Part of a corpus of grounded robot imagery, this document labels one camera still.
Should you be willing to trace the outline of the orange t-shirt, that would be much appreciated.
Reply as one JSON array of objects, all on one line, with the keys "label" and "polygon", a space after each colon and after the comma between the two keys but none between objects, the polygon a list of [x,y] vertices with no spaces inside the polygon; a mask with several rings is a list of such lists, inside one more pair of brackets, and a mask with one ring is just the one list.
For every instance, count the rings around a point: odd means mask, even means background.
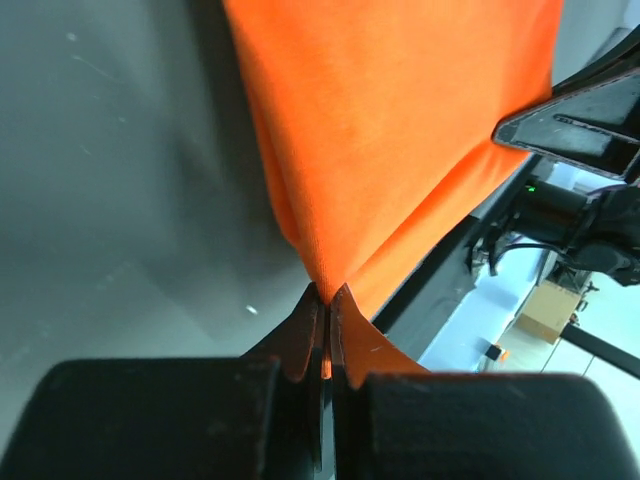
[{"label": "orange t-shirt", "polygon": [[353,386],[417,367],[369,323],[525,160],[503,118],[551,93],[559,1],[227,1],[276,220],[334,306]]}]

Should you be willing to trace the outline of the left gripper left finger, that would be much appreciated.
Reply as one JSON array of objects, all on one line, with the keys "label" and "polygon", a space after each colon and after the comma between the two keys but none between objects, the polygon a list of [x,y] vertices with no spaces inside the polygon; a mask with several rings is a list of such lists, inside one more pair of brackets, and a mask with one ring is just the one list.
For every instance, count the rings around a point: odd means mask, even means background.
[{"label": "left gripper left finger", "polygon": [[5,479],[311,479],[322,467],[325,309],[309,285],[238,357],[82,359],[40,380]]}]

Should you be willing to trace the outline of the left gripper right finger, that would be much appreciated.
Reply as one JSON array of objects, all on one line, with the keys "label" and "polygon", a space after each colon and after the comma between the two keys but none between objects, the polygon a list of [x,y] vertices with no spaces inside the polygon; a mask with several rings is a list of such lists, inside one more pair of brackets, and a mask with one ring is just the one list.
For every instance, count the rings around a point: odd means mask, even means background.
[{"label": "left gripper right finger", "polygon": [[342,287],[328,311],[340,479],[635,479],[609,401],[576,375],[433,373]]}]

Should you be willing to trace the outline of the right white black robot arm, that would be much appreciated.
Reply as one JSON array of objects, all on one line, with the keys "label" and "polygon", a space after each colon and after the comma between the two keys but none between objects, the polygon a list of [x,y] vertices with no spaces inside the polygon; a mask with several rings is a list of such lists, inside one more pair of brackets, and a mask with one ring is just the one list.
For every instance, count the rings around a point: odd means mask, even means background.
[{"label": "right white black robot arm", "polygon": [[497,124],[493,141],[603,175],[612,187],[591,196],[536,177],[514,185],[508,205],[470,244],[472,273],[496,274],[517,249],[554,252],[576,270],[604,273],[622,286],[639,282],[639,32],[556,85],[551,98]]}]

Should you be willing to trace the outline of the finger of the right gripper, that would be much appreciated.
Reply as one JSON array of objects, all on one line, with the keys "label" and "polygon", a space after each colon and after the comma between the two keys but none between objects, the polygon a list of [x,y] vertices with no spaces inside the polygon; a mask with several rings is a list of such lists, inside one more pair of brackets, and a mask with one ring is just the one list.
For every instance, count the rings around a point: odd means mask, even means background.
[{"label": "finger of the right gripper", "polygon": [[553,100],[635,100],[639,96],[639,38],[626,37],[604,56],[553,87]]},{"label": "finger of the right gripper", "polygon": [[639,71],[571,90],[501,121],[493,141],[615,180],[639,178]]}]

